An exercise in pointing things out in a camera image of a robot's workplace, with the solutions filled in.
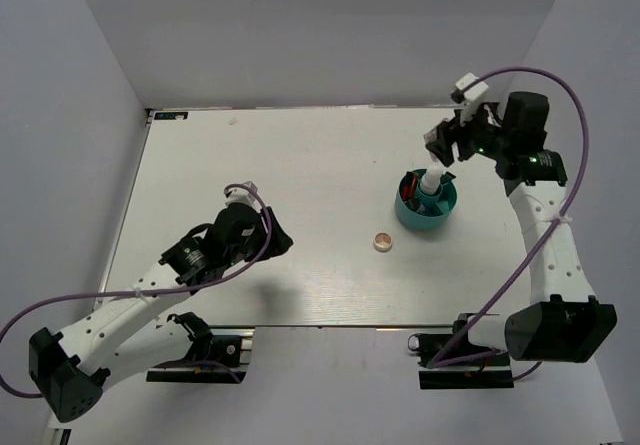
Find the white pink spray bottle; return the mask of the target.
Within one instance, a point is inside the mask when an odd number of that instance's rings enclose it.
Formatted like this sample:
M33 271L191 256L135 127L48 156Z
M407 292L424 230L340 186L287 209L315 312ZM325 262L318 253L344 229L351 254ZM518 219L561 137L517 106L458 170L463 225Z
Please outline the white pink spray bottle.
M441 186L441 177L444 172L444 168L438 163L429 165L420 178L420 191L428 196L435 195Z

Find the dark red lip gloss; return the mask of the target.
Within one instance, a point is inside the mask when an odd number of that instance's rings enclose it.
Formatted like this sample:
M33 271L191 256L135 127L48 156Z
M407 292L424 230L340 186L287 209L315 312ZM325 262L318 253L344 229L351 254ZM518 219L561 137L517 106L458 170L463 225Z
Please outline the dark red lip gloss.
M417 172L413 172L412 173L411 183L410 183L410 186L409 186L408 198L413 198L415 196L415 192L416 192L416 189L418 187L419 180L420 180L419 174Z

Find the round beige powder compact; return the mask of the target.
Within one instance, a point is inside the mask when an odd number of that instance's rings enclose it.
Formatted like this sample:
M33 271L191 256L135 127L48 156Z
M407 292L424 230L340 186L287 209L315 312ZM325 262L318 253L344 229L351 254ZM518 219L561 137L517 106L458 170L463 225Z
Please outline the round beige powder compact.
M372 244L378 252L386 253L392 249L393 239L388 233L379 232L374 236Z

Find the orange eyeshadow palette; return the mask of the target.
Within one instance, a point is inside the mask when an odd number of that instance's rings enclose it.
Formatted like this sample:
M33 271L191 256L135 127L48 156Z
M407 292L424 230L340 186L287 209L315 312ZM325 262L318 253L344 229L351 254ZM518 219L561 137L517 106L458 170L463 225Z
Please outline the orange eyeshadow palette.
M432 153L440 149L440 131L434 127L424 135L425 148Z

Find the red lip gloss tube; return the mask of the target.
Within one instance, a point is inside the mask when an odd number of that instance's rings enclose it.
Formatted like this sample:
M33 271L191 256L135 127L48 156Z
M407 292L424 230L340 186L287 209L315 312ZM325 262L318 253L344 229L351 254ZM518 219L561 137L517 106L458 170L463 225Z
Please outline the red lip gloss tube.
M403 179L401 180L399 192L400 197L403 202L406 202L411 197L411 187L414 180L414 174L412 172L407 172Z

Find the black squeeze tube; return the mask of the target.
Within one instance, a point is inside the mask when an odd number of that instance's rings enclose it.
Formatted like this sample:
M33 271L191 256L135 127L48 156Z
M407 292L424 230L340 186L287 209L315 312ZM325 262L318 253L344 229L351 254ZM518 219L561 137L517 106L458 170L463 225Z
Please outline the black squeeze tube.
M405 202L407 208L413 213L426 216L428 214L427 207L418 199L411 198Z

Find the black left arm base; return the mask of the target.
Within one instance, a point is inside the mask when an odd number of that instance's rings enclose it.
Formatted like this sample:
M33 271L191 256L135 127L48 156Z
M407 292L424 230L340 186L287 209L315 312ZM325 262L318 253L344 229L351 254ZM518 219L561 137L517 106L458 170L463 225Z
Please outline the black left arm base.
M150 383L234 384L244 380L251 360L253 329L224 329L208 325L193 312L170 314L189 340L186 354L147 371Z

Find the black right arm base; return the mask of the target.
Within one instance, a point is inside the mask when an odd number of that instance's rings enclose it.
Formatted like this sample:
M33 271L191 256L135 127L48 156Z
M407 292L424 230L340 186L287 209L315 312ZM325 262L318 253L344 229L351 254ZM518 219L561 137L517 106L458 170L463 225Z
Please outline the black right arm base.
M472 345L467 338L458 342L445 359L476 356L466 362L428 368L427 365L444 345L466 324L470 316L460 314L450 331L437 328L419 331L409 336L408 352L418 358L418 378L421 390L481 390L514 387L510 358L506 353L489 355L489 348Z

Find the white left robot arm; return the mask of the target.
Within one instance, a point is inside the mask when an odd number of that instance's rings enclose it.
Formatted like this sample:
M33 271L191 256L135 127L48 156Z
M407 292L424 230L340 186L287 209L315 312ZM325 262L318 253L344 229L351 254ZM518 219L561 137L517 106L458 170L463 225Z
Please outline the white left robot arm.
M43 328L29 340L29 375L58 421L87 413L103 393L157 365L199 365L219 359L224 347L193 312L172 307L197 286L222 279L234 265L285 254L293 240L272 209L227 205L212 223L191 229L163 252L132 287L132 296L111 298L84 319L53 333Z

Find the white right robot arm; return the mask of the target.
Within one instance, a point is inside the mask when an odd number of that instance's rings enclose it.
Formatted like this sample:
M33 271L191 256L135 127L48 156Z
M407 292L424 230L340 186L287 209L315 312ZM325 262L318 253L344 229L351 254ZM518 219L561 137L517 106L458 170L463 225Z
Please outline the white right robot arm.
M518 219L526 256L508 278L530 274L529 306L492 315L491 299L433 358L434 366L472 364L487 350L516 361L584 363L617 324L613 305L600 302L578 257L568 207L576 192L567 187L561 156L545 148L549 114L546 96L513 92L498 124L483 107L457 110L425 137L426 149L444 166L479 154L495 163Z

